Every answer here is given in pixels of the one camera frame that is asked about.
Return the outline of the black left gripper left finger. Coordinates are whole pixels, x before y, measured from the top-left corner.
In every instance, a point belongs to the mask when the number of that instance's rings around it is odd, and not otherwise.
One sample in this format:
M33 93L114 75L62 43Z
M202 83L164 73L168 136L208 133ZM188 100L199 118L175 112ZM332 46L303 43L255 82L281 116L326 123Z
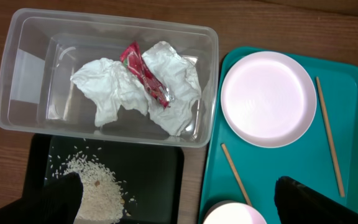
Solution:
M39 193L22 197L0 208L0 224L73 223L83 196L83 184L75 173L64 175Z

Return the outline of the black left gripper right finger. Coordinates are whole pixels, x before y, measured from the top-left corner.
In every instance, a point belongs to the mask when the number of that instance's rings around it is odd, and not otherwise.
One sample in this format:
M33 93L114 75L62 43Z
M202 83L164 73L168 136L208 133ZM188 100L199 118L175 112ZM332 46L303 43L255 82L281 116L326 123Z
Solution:
M358 224L358 213L288 176L275 184L281 224Z

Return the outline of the pile of rice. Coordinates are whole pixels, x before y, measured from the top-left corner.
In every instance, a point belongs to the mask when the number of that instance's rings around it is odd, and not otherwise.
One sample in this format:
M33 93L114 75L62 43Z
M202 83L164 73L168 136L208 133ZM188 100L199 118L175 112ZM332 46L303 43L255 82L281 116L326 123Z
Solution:
M101 147L74 145L60 150L51 146L48 150L45 183L72 172L80 176L83 195L74 219L77 224L122 223L132 216L125 206L134 199L124 198L127 196L124 182L117 180L116 173L101 159Z

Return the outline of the small pink bowl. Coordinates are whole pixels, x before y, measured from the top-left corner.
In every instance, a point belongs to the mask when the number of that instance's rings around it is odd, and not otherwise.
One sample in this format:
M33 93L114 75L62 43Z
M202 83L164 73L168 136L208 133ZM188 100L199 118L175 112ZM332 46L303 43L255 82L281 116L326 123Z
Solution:
M225 200L213 205L202 224L267 224L265 218L245 203Z

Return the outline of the white napkin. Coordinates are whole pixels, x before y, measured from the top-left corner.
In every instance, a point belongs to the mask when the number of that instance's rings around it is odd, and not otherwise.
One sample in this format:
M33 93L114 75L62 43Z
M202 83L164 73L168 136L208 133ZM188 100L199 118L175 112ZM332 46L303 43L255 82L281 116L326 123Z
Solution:
M96 105L94 125L98 128L118 120L121 107L137 110L171 136L179 136L192 119L192 107L201 99L195 65L177 54L165 41L142 54L148 70L168 91L164 106L148 86L129 70L126 56L121 61L101 58L84 64L70 80Z

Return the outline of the red snack wrapper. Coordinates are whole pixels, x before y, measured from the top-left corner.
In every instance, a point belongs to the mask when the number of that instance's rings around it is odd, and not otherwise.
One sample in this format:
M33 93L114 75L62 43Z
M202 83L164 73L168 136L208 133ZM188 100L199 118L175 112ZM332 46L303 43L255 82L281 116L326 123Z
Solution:
M170 106L174 97L170 94L169 89L150 71L142 58L139 45L136 41L133 41L133 43L123 51L120 56L120 61L128 71L138 78L146 92L152 98L156 99L164 109Z

